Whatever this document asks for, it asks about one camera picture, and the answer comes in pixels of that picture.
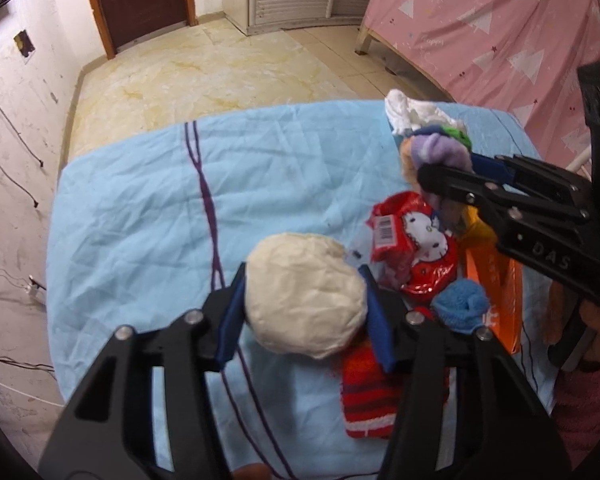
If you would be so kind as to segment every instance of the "wooden bed frame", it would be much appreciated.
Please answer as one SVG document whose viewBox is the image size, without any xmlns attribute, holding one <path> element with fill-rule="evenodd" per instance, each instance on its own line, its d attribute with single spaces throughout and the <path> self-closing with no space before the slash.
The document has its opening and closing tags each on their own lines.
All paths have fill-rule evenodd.
<svg viewBox="0 0 600 480">
<path fill-rule="evenodd" d="M 452 95 L 447 90 L 445 90 L 444 88 L 442 88 L 442 86 L 440 86 L 440 84 L 435 79 L 433 79 L 429 74 L 427 74 L 426 72 L 424 72 L 424 70 L 421 69 L 419 66 L 417 66 L 416 64 L 413 64 L 409 59 L 405 58 L 404 55 L 401 54 L 399 50 L 397 50 L 387 40 L 385 40 L 384 38 L 382 38 L 382 36 L 380 36 L 379 34 L 376 34 L 370 28 L 365 27 L 364 23 L 363 23 L 363 25 L 360 25 L 360 31 L 358 33 L 358 38 L 356 39 L 356 44 L 355 44 L 355 47 L 354 47 L 355 53 L 358 54 L 359 56 L 365 56 L 366 54 L 368 54 L 369 53 L 369 48 L 371 47 L 371 40 L 379 41 L 385 47 L 387 47 L 392 52 L 394 52 L 395 54 L 397 54 L 398 56 L 400 56 L 407 63 L 409 63 L 409 65 L 411 67 L 413 67 L 418 72 L 420 72 L 440 92 L 442 92 L 446 96 L 446 100 L 447 101 L 449 101 L 450 103 L 455 103 L 456 102 L 456 100 L 452 97 Z"/>
</svg>

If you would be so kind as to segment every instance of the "light blue bedsheet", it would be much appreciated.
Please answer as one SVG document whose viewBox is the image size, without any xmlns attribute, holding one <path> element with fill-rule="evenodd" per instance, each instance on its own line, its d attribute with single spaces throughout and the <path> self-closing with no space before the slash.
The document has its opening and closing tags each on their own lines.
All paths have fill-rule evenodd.
<svg viewBox="0 0 600 480">
<path fill-rule="evenodd" d="M 455 104 L 441 108 L 466 122 L 478 153 L 538 156 L 504 112 Z M 202 306 L 210 287 L 220 286 L 219 271 L 230 282 L 238 264 L 267 235 L 313 232 L 350 246 L 372 205 L 406 188 L 382 101 L 236 112 L 201 119 L 196 130 L 202 160 L 191 123 L 195 163 L 185 127 L 178 125 L 82 156 L 62 174 L 46 276 L 50 348 L 65 398 L 118 325 L 152 330 Z M 215 271 L 214 254 L 221 266 Z M 526 273 L 525 327 L 533 340 L 534 375 L 549 406 L 555 371 L 539 342 L 546 290 L 544 278 Z M 241 345 L 291 472 L 274 452 L 238 359 L 226 370 L 230 391 L 249 434 L 282 477 L 378 471 L 385 441 L 345 434 L 337 360 L 270 354 L 248 329 Z M 525 364 L 530 371 L 526 339 Z M 208 385 L 230 465 L 260 462 L 219 376 L 210 374 Z M 160 386 L 154 397 L 156 444 L 165 465 Z"/>
</svg>

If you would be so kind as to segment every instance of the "white cloth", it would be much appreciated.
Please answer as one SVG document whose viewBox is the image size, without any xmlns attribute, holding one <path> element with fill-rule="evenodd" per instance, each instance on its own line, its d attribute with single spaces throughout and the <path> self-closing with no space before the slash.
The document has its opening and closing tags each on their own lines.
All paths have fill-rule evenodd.
<svg viewBox="0 0 600 480">
<path fill-rule="evenodd" d="M 294 233 L 251 251 L 245 310 L 264 348 L 322 359 L 350 343 L 366 319 L 366 284 L 344 256 L 332 238 Z"/>
<path fill-rule="evenodd" d="M 430 124 L 451 126 L 466 133 L 462 121 L 452 119 L 430 101 L 417 101 L 401 90 L 390 90 L 384 98 L 384 111 L 394 130 L 394 135 L 405 135 Z"/>
</svg>

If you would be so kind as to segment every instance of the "pink bed curtain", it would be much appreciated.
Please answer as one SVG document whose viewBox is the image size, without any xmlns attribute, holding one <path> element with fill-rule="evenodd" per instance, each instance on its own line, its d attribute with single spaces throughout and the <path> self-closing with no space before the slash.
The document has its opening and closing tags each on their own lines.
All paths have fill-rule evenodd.
<svg viewBox="0 0 600 480">
<path fill-rule="evenodd" d="M 576 69 L 600 59 L 599 0 L 371 0 L 364 23 L 456 101 L 515 115 L 549 162 L 589 144 Z"/>
</svg>

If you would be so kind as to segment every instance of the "door frame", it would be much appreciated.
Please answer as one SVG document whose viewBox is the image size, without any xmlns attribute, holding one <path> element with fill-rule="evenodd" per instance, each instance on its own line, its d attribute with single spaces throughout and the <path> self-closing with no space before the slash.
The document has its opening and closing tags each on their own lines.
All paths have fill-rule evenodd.
<svg viewBox="0 0 600 480">
<path fill-rule="evenodd" d="M 91 9 L 93 9 L 93 17 L 96 21 L 96 27 L 98 27 L 100 39 L 102 40 L 104 51 L 107 54 L 107 59 L 113 59 L 116 57 L 116 48 L 114 47 L 113 40 L 111 39 L 109 25 L 107 25 L 107 20 L 104 17 L 102 3 L 100 0 L 89 0 L 89 2 L 91 4 Z M 194 25 L 198 24 L 198 20 L 196 18 L 195 0 L 185 0 L 185 4 L 187 7 L 187 25 L 189 25 L 189 27 L 193 27 Z"/>
</svg>

